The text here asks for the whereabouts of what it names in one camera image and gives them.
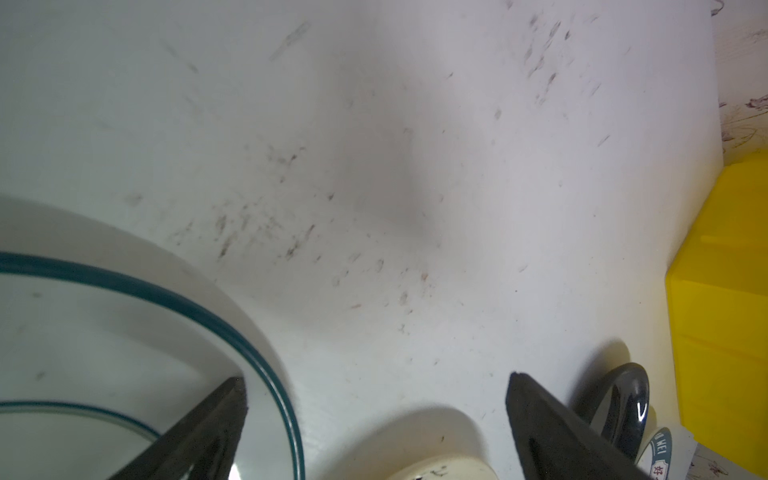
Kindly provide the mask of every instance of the white tabletop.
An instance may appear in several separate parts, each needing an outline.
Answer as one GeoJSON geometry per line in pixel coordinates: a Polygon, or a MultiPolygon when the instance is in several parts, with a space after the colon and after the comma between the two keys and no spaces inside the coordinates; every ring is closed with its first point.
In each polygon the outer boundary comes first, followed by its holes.
{"type": "Polygon", "coordinates": [[[308,478],[521,478],[508,374],[567,402],[605,348],[677,419],[664,273],[722,166],[707,2],[33,0],[0,32],[0,192],[216,280],[308,478]]]}

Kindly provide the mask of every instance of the yellow box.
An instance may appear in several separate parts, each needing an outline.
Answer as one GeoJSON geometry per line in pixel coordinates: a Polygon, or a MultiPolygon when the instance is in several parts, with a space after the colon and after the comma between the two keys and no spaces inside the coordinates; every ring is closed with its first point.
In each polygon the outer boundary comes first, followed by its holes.
{"type": "Polygon", "coordinates": [[[725,167],[667,273],[680,420],[768,478],[768,154],[725,167]]]}

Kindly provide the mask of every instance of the cream-colored round object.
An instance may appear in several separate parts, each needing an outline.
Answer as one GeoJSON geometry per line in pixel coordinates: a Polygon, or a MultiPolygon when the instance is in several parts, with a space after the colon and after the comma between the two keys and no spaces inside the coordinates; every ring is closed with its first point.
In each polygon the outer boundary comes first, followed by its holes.
{"type": "Polygon", "coordinates": [[[415,463],[387,480],[498,480],[485,462],[468,455],[441,455],[415,463]]]}

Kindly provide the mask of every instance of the teal rim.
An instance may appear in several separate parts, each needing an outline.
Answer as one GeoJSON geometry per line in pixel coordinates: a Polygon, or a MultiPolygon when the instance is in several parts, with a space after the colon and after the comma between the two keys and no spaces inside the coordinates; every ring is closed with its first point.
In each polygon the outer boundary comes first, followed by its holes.
{"type": "Polygon", "coordinates": [[[101,420],[102,422],[122,427],[149,442],[154,442],[160,438],[160,433],[144,422],[119,412],[81,403],[44,402],[39,400],[0,402],[0,415],[8,413],[44,413],[79,416],[87,419],[101,420]]]}
{"type": "Polygon", "coordinates": [[[304,480],[304,452],[296,414],[288,400],[288,394],[277,375],[245,337],[229,323],[222,320],[197,303],[184,298],[178,293],[132,276],[116,273],[96,266],[82,263],[56,260],[35,255],[0,252],[0,273],[38,276],[56,280],[65,280],[83,285],[96,286],[114,292],[124,293],[150,303],[165,307],[211,331],[238,352],[266,383],[272,398],[283,417],[283,424],[288,433],[291,457],[293,460],[293,479],[304,480]]]}

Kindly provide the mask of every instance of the yellow plastic bin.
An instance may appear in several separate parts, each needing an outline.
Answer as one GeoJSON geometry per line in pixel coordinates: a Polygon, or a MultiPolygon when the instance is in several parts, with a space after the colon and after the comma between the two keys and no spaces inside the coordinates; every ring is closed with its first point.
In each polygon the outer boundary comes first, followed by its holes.
{"type": "Polygon", "coordinates": [[[680,419],[768,478],[768,154],[725,167],[667,273],[680,419]]]}

